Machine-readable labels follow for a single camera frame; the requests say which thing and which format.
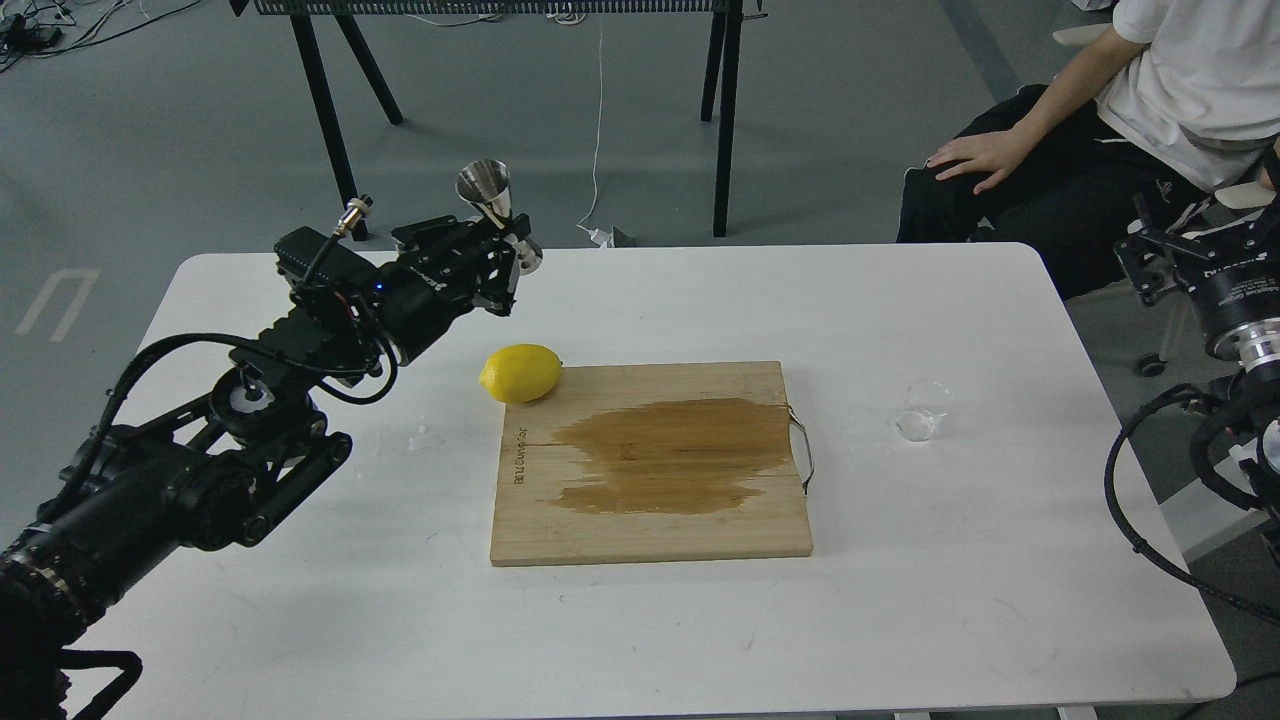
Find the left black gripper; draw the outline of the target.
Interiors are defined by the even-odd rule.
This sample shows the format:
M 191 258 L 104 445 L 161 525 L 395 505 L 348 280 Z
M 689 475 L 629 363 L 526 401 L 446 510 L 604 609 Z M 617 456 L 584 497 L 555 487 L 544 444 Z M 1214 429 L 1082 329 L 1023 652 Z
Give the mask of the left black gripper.
M 375 314 L 399 365 L 475 309 L 511 314 L 520 279 L 541 265 L 541 247 L 530 237 L 497 238 L 495 231 L 489 220 L 445 215 L 390 232 L 401 255 L 378 268 Z

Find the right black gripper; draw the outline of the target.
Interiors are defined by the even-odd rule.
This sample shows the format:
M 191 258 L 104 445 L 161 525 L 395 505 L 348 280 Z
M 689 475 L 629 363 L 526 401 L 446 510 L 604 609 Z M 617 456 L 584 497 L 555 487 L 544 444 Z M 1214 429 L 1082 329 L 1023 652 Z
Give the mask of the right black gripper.
M 1201 260 L 1201 242 L 1161 229 L 1144 195 L 1135 195 L 1134 229 L 1115 243 L 1114 252 L 1143 306 L 1183 292 L 1204 336 L 1204 351 L 1219 360 L 1271 361 L 1277 356 L 1279 274 L 1276 263 L 1243 263 L 1277 242 L 1277 145 L 1263 150 L 1244 179 L 1213 192 L 1231 210 L 1253 209 L 1210 233 L 1216 251 L 1211 261 L 1226 266 L 1189 281 L 1179 263 Z

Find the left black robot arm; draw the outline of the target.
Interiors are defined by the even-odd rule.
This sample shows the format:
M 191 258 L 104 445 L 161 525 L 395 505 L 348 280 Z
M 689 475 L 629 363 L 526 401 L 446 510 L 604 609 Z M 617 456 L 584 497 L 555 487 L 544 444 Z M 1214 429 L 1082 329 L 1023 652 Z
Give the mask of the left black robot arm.
M 101 719 L 137 683 L 131 651 L 76 642 L 179 547 L 252 547 L 349 457 L 311 393 L 380 401 L 402 366 L 460 316 L 509 315 L 541 249 L 527 215 L 439 217 L 397 228 L 381 265 L 338 233 L 302 227 L 275 245 L 292 309 L 257 337 L 184 333 L 142 348 L 109 392 L 99 424 L 61 471 L 58 495 L 3 551 L 3 716 L 63 719 L 70 670 L 114 667 L 81 711 Z M 166 355 L 227 346 L 212 388 L 136 427 L 116 415 Z

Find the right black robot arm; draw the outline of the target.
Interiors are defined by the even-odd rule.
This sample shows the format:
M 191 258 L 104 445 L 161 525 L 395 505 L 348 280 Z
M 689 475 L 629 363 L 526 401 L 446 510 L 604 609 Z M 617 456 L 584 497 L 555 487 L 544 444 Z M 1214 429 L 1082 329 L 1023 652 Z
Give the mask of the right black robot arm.
M 1234 374 L 1207 387 L 1179 384 L 1143 405 L 1112 442 L 1103 465 L 1103 496 L 1132 551 L 1179 582 L 1277 624 L 1277 610 L 1201 580 L 1158 552 L 1128 520 L 1117 498 L 1120 451 L 1149 416 L 1170 406 L 1202 419 L 1187 452 L 1199 483 L 1243 511 L 1277 521 L 1279 264 L 1277 196 L 1252 202 L 1252 214 L 1197 234 L 1167 231 L 1135 196 L 1137 220 L 1115 254 L 1140 302 L 1180 292 L 1204 338 L 1204 351 L 1235 363 Z

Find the person's right hand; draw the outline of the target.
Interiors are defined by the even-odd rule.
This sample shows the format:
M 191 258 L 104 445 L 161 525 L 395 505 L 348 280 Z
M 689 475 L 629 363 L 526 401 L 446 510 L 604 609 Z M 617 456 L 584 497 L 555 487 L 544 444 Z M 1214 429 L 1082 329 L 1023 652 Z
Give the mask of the person's right hand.
M 1020 128 L 956 137 L 925 159 L 937 181 L 979 174 L 972 193 L 980 195 L 1007 179 L 1029 156 L 1038 137 Z

